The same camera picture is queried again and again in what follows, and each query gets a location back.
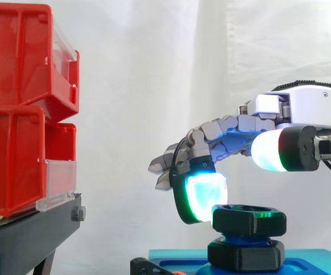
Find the transparent plastic drawer front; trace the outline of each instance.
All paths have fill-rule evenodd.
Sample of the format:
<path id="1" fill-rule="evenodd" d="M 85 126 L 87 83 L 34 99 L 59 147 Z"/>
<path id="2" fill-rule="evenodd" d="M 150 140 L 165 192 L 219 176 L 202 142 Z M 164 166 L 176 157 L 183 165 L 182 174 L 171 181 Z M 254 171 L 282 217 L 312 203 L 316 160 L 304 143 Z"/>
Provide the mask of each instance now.
<path id="1" fill-rule="evenodd" d="M 67 81 L 69 81 L 69 63 L 76 60 L 77 53 L 53 20 L 53 63 Z"/>
<path id="2" fill-rule="evenodd" d="M 75 199 L 76 162 L 46 160 L 46 197 L 36 202 L 36 209 L 45 212 Z"/>

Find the black hexagonal nut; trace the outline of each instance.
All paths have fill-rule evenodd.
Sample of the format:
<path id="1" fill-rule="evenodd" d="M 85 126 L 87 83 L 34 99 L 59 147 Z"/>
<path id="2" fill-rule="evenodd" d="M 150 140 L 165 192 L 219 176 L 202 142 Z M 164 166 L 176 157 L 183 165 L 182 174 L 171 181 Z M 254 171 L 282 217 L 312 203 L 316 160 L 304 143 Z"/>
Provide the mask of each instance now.
<path id="1" fill-rule="evenodd" d="M 274 208 L 215 205 L 212 218 L 212 227 L 223 234 L 276 237 L 286 233 L 286 216 Z"/>
<path id="2" fill-rule="evenodd" d="M 284 244 L 271 240 L 270 246 L 246 247 L 224 243 L 223 237 L 207 247 L 207 258 L 211 265 L 236 273 L 276 272 L 285 260 Z"/>

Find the robotic hand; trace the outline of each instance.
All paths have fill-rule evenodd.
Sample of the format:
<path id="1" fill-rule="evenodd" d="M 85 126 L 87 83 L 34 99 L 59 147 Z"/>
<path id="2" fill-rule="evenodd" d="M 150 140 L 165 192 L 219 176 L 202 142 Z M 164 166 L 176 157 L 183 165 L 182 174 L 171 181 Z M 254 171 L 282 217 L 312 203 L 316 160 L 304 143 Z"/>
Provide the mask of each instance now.
<path id="1" fill-rule="evenodd" d="M 252 156 L 271 171 L 331 170 L 331 84 L 296 81 L 280 85 L 225 116 L 191 129 L 155 158 L 156 189 L 174 191 L 185 223 L 210 221 L 213 205 L 226 204 L 226 180 L 215 163 L 230 155 Z"/>

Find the black metal bracket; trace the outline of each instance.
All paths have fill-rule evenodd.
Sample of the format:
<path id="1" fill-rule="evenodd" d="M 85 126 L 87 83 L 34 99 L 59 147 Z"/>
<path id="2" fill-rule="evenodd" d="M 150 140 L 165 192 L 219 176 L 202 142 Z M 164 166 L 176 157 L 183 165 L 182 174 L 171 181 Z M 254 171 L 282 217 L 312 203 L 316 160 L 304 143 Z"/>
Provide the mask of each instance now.
<path id="1" fill-rule="evenodd" d="M 81 195 L 47 212 L 31 211 L 0 220 L 0 275 L 49 274 L 54 251 L 79 227 L 72 209 Z"/>
<path id="2" fill-rule="evenodd" d="M 174 275 L 145 258 L 135 258 L 130 262 L 130 275 Z"/>

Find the black shelf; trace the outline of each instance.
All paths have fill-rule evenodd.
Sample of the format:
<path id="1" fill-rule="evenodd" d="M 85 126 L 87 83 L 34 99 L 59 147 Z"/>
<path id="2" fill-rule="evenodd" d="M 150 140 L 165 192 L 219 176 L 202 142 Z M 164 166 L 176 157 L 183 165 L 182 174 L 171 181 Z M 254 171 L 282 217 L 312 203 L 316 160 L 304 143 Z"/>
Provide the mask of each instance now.
<path id="1" fill-rule="evenodd" d="M 81 206 L 75 200 L 47 212 L 31 211 L 0 220 L 0 275 L 34 275 L 50 273 L 54 251 L 80 227 L 72 212 Z"/>

